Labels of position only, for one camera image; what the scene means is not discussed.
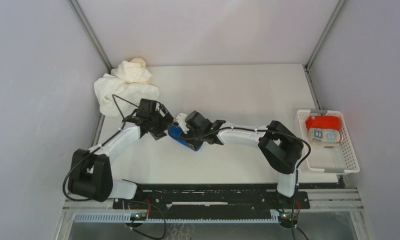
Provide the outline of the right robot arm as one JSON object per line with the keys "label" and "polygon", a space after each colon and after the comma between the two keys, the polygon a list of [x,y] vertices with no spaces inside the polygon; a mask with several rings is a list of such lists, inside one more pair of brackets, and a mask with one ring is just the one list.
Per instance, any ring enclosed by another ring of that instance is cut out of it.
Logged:
{"label": "right robot arm", "polygon": [[225,120],[198,124],[180,123],[181,138],[186,141],[207,142],[210,145],[242,145],[260,150],[269,165],[277,171],[277,203],[290,208],[297,201],[298,168],[304,160],[303,149],[310,145],[295,136],[281,122],[246,126]]}

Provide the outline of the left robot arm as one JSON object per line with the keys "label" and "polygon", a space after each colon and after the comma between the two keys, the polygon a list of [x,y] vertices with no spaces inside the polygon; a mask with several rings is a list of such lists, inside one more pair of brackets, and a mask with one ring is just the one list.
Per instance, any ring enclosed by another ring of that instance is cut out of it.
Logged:
{"label": "left robot arm", "polygon": [[68,200],[77,195],[78,201],[104,202],[109,199],[124,199],[131,208],[137,209],[144,203],[145,196],[138,191],[137,184],[116,179],[112,164],[133,143],[149,133],[155,140],[165,137],[174,117],[164,105],[158,109],[139,107],[122,119],[122,125],[104,143],[89,149],[77,149],[66,174],[62,192]]}

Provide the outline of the blue towel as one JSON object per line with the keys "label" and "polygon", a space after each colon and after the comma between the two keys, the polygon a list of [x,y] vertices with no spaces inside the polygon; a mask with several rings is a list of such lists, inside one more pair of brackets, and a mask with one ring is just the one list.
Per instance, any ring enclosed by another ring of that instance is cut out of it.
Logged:
{"label": "blue towel", "polygon": [[200,140],[190,139],[192,137],[185,134],[183,132],[183,129],[175,122],[169,126],[169,128],[167,130],[167,134],[173,140],[177,141],[181,145],[189,148],[190,150],[192,150],[194,152],[197,152],[203,145],[203,142]]}

